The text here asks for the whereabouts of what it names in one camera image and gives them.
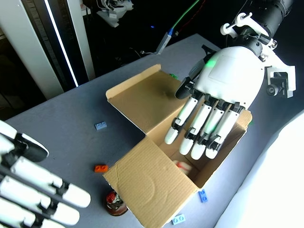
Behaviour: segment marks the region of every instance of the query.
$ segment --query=green cable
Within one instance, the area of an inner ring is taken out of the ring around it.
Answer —
[[[180,20],[190,11],[190,9],[193,8],[193,6],[196,5],[200,0],[196,0],[182,15],[181,17],[177,20],[177,22],[172,26],[172,29],[180,22]]]

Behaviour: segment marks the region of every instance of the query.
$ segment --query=lego brick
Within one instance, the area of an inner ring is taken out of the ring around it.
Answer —
[[[108,166],[107,165],[96,165],[94,168],[94,172],[107,172]]]
[[[208,202],[208,198],[204,189],[202,191],[199,191],[199,197],[202,203]]]
[[[101,129],[106,128],[106,122],[96,123],[95,128],[96,128],[96,130],[101,130]]]
[[[178,215],[178,216],[174,217],[174,219],[172,219],[173,225],[179,224],[184,221],[186,221],[186,218],[183,214]]]

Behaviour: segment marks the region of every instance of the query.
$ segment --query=white device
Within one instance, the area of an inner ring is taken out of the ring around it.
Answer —
[[[133,3],[130,0],[96,0],[97,6],[101,9],[97,14],[108,23],[109,26],[116,28],[118,21],[127,11],[133,10]]]
[[[240,13],[232,25],[224,24],[221,28],[223,35],[229,34],[237,38],[234,26],[249,26],[258,37],[268,36],[268,33],[257,22],[251,19],[252,13]],[[189,130],[180,146],[180,153],[186,155],[191,151],[191,157],[199,159],[203,153],[214,159],[225,138],[233,128],[240,113],[248,109],[254,101],[263,83],[265,68],[268,84],[277,72],[286,72],[287,83],[284,95],[288,98],[295,90],[295,67],[287,66],[274,53],[277,42],[273,39],[261,45],[260,56],[244,46],[228,47],[212,55],[203,67],[201,61],[190,72],[190,81],[185,85],[192,96],[186,102],[181,112],[173,120],[172,127],[165,136],[165,142],[171,144],[178,136],[198,101],[205,101],[195,116]],[[199,73],[196,82],[193,77]],[[276,95],[280,88],[275,85],[269,88]]]
[[[32,162],[42,161],[46,157],[48,150],[42,144],[0,121],[1,166],[50,195],[78,207],[87,207],[91,201],[89,193]],[[1,210],[2,206],[11,210]],[[10,176],[0,175],[0,223],[22,227],[18,224],[26,221],[27,226],[32,227],[33,222],[39,221],[40,226],[36,224],[36,227],[61,228],[62,225],[48,218],[71,226],[78,222],[79,217],[76,209]]]

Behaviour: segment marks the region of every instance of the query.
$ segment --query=white robotic hand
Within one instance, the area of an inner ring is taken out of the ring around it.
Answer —
[[[33,163],[46,157],[48,151],[43,145],[0,121],[0,227],[63,228],[78,222],[79,212],[52,196],[81,208],[89,205],[91,196]],[[7,173],[41,188],[48,195]]]
[[[173,120],[165,136],[167,144],[177,138],[199,100],[204,98],[181,143],[180,153],[183,155],[191,151],[195,160],[204,152],[210,159],[216,157],[241,111],[248,109],[257,96],[265,72],[268,94],[280,93],[288,98],[295,90],[295,67],[285,65],[275,55],[276,41],[267,37],[267,32],[251,16],[252,13],[241,13],[236,17],[235,24],[222,27],[223,35],[230,34],[235,38],[235,45],[210,54],[204,67],[201,61],[198,62],[176,93],[180,99],[185,97],[185,91],[190,92],[191,97]],[[246,35],[246,28],[242,35],[237,36],[232,29],[236,25],[251,27],[249,35]]]

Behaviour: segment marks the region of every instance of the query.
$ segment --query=red cable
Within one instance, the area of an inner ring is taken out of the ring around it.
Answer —
[[[196,11],[196,13],[193,15],[193,17],[192,17],[187,23],[185,23],[185,24],[181,27],[181,29],[179,30],[179,33],[180,33],[180,32],[183,30],[183,28],[184,28],[185,26],[187,26],[187,25],[193,20],[193,18],[201,11],[201,9],[203,8],[203,5],[204,5],[205,1],[206,1],[206,0],[204,0],[204,1],[202,2],[202,4],[201,4],[199,10]]]

